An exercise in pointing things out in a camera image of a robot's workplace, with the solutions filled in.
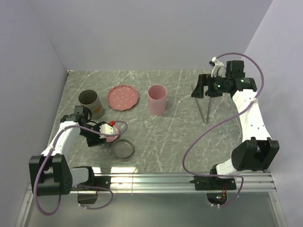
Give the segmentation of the silver metal tongs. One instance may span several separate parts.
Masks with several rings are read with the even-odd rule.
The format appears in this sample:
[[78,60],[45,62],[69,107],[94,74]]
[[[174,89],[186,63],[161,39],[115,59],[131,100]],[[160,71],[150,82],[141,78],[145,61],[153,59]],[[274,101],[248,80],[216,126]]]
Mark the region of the silver metal tongs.
[[194,98],[199,114],[202,118],[203,124],[207,124],[209,121],[209,112],[210,112],[210,104],[211,99],[207,98],[206,101],[202,101],[201,99]]

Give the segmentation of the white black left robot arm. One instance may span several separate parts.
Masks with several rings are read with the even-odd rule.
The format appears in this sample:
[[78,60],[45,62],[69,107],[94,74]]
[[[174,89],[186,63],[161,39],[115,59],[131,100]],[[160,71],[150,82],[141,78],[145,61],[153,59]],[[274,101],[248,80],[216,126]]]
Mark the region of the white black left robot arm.
[[59,130],[49,146],[39,155],[29,160],[32,191],[36,196],[67,195],[72,187],[80,185],[91,190],[96,184],[90,166],[70,168],[68,153],[78,136],[86,138],[89,147],[100,146],[106,142],[100,135],[105,122],[91,125],[92,112],[84,106],[76,106],[72,114],[64,115]]

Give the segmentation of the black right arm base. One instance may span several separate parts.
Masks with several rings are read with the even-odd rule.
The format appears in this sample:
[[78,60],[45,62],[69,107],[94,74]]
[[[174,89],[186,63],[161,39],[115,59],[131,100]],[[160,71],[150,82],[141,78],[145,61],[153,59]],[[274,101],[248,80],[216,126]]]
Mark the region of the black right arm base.
[[207,191],[207,200],[211,205],[216,206],[226,204],[228,190],[236,190],[236,183],[233,178],[222,179],[219,177],[194,176],[190,183],[195,185],[196,191]]

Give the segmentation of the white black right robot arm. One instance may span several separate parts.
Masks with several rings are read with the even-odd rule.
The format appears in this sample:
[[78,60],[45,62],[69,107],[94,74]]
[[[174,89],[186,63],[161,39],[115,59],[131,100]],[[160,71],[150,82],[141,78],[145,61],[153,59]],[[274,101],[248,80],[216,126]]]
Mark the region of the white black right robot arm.
[[228,61],[226,64],[213,57],[210,74],[200,74],[193,98],[231,95],[236,105],[242,130],[242,143],[227,161],[210,170],[209,184],[214,189],[225,185],[226,177],[247,171],[267,170],[279,151],[279,142],[267,131],[258,105],[258,89],[253,78],[245,76],[244,62]]

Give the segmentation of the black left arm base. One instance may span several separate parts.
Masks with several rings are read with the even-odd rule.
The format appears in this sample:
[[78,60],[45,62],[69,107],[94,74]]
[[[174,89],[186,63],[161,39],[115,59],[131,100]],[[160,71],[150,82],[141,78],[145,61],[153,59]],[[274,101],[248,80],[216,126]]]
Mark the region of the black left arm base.
[[92,182],[78,185],[77,201],[79,204],[95,204],[99,192],[108,192],[110,189],[110,176],[95,176]]

